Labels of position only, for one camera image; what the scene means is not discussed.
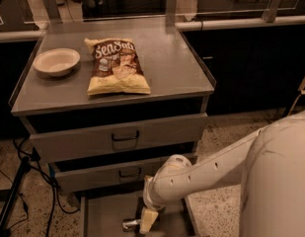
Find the closed drawer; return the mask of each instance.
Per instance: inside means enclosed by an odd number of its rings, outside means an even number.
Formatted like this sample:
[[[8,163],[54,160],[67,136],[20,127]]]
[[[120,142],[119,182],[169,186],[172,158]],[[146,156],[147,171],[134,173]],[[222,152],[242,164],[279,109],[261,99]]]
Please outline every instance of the closed drawer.
[[[58,162],[200,140],[206,114],[157,118],[31,136],[41,159]]]
[[[185,154],[192,158],[194,153]],[[59,172],[55,178],[66,192],[86,191],[144,180],[145,175],[154,176],[168,156],[131,161],[101,167]]]

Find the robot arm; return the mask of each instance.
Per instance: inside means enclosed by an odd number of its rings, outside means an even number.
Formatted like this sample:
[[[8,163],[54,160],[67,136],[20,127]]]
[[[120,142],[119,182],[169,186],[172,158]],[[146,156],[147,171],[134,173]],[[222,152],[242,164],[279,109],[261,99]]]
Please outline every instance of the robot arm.
[[[170,157],[153,178],[145,179],[147,208],[140,232],[149,231],[168,201],[241,184],[241,236],[305,236],[304,180],[305,111],[259,129],[195,165],[182,155]]]

